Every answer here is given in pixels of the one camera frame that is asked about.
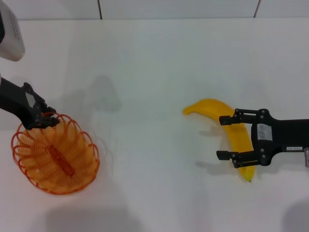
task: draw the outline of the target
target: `white tabletop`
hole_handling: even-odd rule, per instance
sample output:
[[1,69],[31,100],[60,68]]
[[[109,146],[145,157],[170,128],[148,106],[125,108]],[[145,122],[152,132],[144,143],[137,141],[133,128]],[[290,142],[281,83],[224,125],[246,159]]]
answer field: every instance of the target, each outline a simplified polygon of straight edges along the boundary
[[109,149],[109,173],[53,196],[13,162],[18,119],[0,111],[0,227],[6,232],[303,232],[309,173],[302,153],[256,167],[230,162],[223,129],[182,109],[204,98],[309,118],[309,19],[21,22],[25,57],[4,78],[35,91]]

